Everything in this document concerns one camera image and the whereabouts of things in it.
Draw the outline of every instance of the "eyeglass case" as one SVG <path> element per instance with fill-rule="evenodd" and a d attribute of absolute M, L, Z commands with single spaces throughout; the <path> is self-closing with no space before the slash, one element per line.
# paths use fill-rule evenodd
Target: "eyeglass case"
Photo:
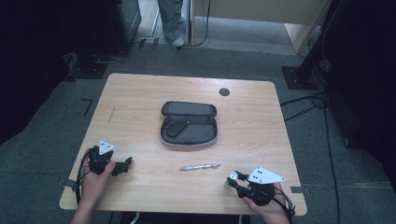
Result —
<path fill-rule="evenodd" d="M 166 116 L 161 140 L 170 146 L 206 146 L 218 141 L 218 126 L 213 105 L 169 101 L 163 105 Z"/>

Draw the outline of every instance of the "wooden table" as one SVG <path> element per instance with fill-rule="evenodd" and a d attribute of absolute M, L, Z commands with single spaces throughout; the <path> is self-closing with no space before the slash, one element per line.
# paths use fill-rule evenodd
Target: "wooden table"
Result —
<path fill-rule="evenodd" d="M 294 50 L 301 53 L 315 28 L 322 24 L 331 2 L 332 0 L 216 0 L 211 1 L 209 17 L 285 23 Z M 208 3 L 209 0 L 188 1 L 187 36 L 192 45 L 195 16 L 206 17 Z"/>
<path fill-rule="evenodd" d="M 219 94 L 227 88 L 230 95 Z M 161 143 L 167 101 L 215 105 L 219 141 L 208 147 L 167 147 Z M 285 176 L 285 192 L 306 213 L 285 123 L 272 82 L 199 77 L 112 74 L 86 133 L 70 179 L 76 179 L 87 147 L 103 139 L 115 145 L 113 161 L 134 157 L 126 174 L 112 177 L 99 210 L 164 213 L 253 214 L 224 182 L 231 171 L 250 174 L 257 166 Z M 180 172 L 187 165 L 221 163 L 218 169 Z M 65 188 L 60 206 L 76 209 Z"/>

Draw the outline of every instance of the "gray carpet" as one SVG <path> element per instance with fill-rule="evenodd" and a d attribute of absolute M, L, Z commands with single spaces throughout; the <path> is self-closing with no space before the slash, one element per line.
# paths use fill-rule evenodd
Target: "gray carpet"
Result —
<path fill-rule="evenodd" d="M 181 77 L 268 80 L 280 102 L 315 91 L 288 90 L 280 67 L 298 66 L 304 58 L 218 49 L 134 46 L 103 79 L 63 82 L 37 111 L 28 127 L 0 146 L 0 223 L 68 223 L 73 211 L 59 207 L 64 187 L 106 79 L 111 73 Z M 93 104 L 86 115 L 87 101 Z M 301 101 L 282 107 L 288 118 L 311 106 Z M 341 223 L 394 223 L 395 193 L 381 164 L 361 149 L 344 147 L 344 137 L 327 109 L 332 159 L 338 183 Z M 323 109 L 286 122 L 308 212 L 294 223 L 337 223 L 336 197 L 327 148 Z M 107 223 L 109 212 L 96 212 L 93 223 Z M 113 223 L 120 219 L 116 213 Z M 252 223 L 262 223 L 252 218 Z"/>

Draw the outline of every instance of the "pen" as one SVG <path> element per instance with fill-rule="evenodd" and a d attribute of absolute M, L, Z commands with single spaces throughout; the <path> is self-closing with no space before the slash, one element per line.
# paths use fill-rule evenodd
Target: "pen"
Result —
<path fill-rule="evenodd" d="M 199 170 L 199 169 L 206 169 L 206 168 L 218 168 L 220 166 L 219 163 L 212 163 L 212 164 L 203 164 L 203 165 L 194 165 L 194 166 L 184 166 L 181 167 L 180 171 L 190 171 L 190 170 Z"/>

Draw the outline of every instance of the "white plastic marker plate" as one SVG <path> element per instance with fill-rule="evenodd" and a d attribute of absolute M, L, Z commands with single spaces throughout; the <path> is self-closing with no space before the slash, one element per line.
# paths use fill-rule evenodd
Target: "white plastic marker plate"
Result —
<path fill-rule="evenodd" d="M 271 171 L 265 170 L 262 167 L 257 167 L 253 173 L 247 178 L 248 181 L 257 184 L 274 184 L 279 182 L 285 182 L 286 178 Z"/>
<path fill-rule="evenodd" d="M 113 150 L 114 148 L 116 148 L 116 147 L 114 147 L 113 145 L 110 145 L 109 143 L 107 143 L 103 140 L 100 140 L 99 155 L 106 154 L 107 152 Z"/>

